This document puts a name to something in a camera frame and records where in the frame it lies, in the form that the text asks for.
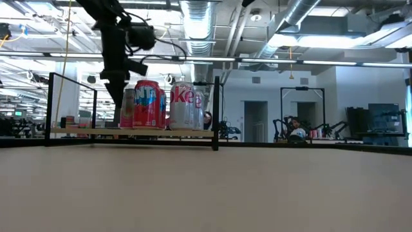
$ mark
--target doorway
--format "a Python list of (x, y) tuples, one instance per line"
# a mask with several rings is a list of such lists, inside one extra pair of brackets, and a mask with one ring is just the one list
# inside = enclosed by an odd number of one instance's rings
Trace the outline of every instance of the doorway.
[(268, 142), (268, 102), (245, 101), (245, 142)]
[(297, 102), (297, 117), (310, 126), (316, 126), (316, 102)]

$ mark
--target computer monitor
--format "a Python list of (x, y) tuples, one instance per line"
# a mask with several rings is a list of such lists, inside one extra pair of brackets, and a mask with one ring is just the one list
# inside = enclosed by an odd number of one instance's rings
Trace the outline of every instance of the computer monitor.
[(369, 104), (369, 130), (382, 132), (399, 131), (399, 104)]

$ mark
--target wooden shelf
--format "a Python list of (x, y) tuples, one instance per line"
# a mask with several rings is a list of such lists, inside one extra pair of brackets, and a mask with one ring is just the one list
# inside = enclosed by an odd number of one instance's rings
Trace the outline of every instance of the wooden shelf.
[(166, 130), (123, 130), (123, 129), (81, 129), (52, 128), (51, 133), (78, 133), (88, 135), (146, 135), (146, 136), (191, 136), (213, 137), (213, 131), (166, 131)]
[[(188, 139), (188, 138), (181, 138), (181, 139), (168, 139), (168, 138), (159, 138), (159, 141), (191, 141), (191, 142), (210, 142), (210, 139)], [(219, 142), (240, 142), (238, 139), (219, 139)]]

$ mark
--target person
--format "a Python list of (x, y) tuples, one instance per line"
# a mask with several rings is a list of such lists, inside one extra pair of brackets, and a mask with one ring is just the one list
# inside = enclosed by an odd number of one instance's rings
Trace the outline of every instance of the person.
[(291, 135), (297, 135), (302, 139), (306, 138), (306, 132), (304, 129), (301, 128), (301, 121), (299, 120), (299, 118), (292, 118), (292, 127), (293, 130), (289, 131), (290, 134), (288, 134), (288, 137)]
[(212, 113), (209, 111), (205, 111), (203, 113), (203, 129), (209, 130), (212, 124)]

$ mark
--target black metal frame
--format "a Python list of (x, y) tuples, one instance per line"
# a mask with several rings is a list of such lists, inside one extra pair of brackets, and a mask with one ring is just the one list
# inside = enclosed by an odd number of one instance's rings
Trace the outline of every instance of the black metal frame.
[(78, 144), (145, 144), (145, 145), (176, 145), (176, 146), (211, 146), (214, 151), (219, 150), (219, 90), (220, 90), (220, 77), (216, 76), (214, 78), (214, 83), (200, 83), (200, 84), (210, 84), (213, 85), (213, 115), (212, 118), (212, 131), (213, 137), (210, 142), (193, 142), (193, 141), (164, 141), (164, 140), (109, 140), (109, 139), (95, 139), (95, 135), (91, 135), (90, 139), (50, 139), (50, 134), (52, 130), (52, 106), (53, 106), (53, 83), (55, 76), (61, 77), (65, 80), (74, 82), (83, 87), (86, 87), (94, 91), (93, 95), (93, 116), (92, 125), (93, 129), (96, 128), (96, 109), (97, 109), (97, 90), (79, 83), (77, 81), (71, 80), (64, 77), (58, 73), (49, 74), (49, 88), (48, 88), (48, 102), (47, 102), (47, 113), (46, 113), (46, 135), (44, 136), (44, 142), (38, 140), (39, 146), (64, 146), (64, 145), (78, 145)]
[[(88, 88), (93, 91), (93, 115), (91, 116), (91, 128), (95, 129), (96, 128), (96, 116), (97, 116), (97, 90), (87, 86), (85, 84), (79, 83), (77, 81), (74, 81), (70, 78), (67, 78), (63, 75), (60, 75), (58, 73), (51, 72), (49, 73), (49, 88), (48, 88), (48, 100), (47, 100), (47, 111), (46, 111), (46, 128), (45, 128), (45, 145), (50, 146), (50, 133), (52, 130), (52, 110), (53, 110), (53, 85), (54, 85), (54, 78), (55, 76), (58, 76), (62, 78), (63, 80), (70, 81), (72, 83), (78, 84), (80, 86), (83, 86), (85, 88)], [(90, 136), (91, 142), (95, 140), (95, 135)]]
[(308, 91), (308, 90), (321, 90), (322, 91), (322, 104), (323, 104), (323, 124), (326, 124), (326, 109), (324, 101), (324, 88), (309, 88), (309, 87), (282, 87), (281, 88), (281, 117), (283, 120), (283, 90), (296, 90), (296, 91)]

